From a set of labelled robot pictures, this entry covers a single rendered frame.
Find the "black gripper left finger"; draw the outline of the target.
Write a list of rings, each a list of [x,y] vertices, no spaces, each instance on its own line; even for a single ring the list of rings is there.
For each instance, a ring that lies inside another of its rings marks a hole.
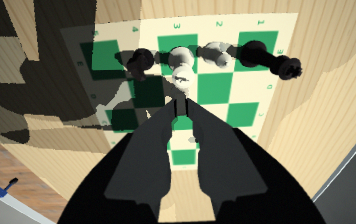
[[[170,100],[133,132],[128,132],[87,174],[57,224],[134,223],[135,208],[149,204],[157,221],[161,199],[171,188],[167,144],[176,99]]]

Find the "green and cream chessboard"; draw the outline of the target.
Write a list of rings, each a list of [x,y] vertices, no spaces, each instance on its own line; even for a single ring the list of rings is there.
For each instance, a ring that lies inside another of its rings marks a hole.
[[[269,68],[244,66],[242,48],[261,41],[267,52],[286,55],[298,13],[222,14],[143,19],[62,28],[74,66],[112,148],[171,97],[173,70],[168,58],[176,47],[194,56],[190,99],[257,142],[279,76]],[[208,64],[205,47],[219,42],[232,57],[227,69]],[[139,82],[127,71],[136,50],[148,49],[154,65]],[[171,171],[197,170],[199,142],[192,120],[177,116],[167,144]]]

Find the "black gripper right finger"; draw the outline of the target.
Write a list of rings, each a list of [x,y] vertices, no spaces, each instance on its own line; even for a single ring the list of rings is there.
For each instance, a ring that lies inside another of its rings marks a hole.
[[[199,187],[211,199],[216,218],[232,200],[240,219],[264,224],[326,224],[293,175],[238,127],[232,127],[190,98],[186,116],[199,142]]]

